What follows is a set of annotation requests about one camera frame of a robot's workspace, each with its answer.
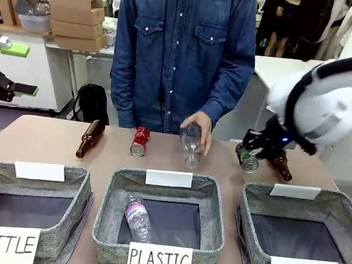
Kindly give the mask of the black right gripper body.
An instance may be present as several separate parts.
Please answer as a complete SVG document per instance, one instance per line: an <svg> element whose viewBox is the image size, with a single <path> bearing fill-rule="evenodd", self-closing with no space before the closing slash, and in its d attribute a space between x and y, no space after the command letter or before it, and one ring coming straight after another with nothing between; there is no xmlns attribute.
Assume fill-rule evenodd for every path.
<svg viewBox="0 0 352 264"><path fill-rule="evenodd" d="M291 136L282 128L277 116L272 116L265 129L248 129L243 138L243 148L247 151L258 150L259 160L275 160L286 156L285 146L291 142Z"/></svg>

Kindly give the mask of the person's left hand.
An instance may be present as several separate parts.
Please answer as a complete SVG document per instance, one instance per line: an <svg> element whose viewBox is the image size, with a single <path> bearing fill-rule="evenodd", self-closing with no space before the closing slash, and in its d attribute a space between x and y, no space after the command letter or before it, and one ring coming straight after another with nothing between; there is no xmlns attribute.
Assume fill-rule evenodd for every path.
<svg viewBox="0 0 352 264"><path fill-rule="evenodd" d="M201 147L204 155L207 155L212 146L212 122L210 117L199 111L185 119L180 128L188 127L191 124L197 124L201 128Z"/></svg>

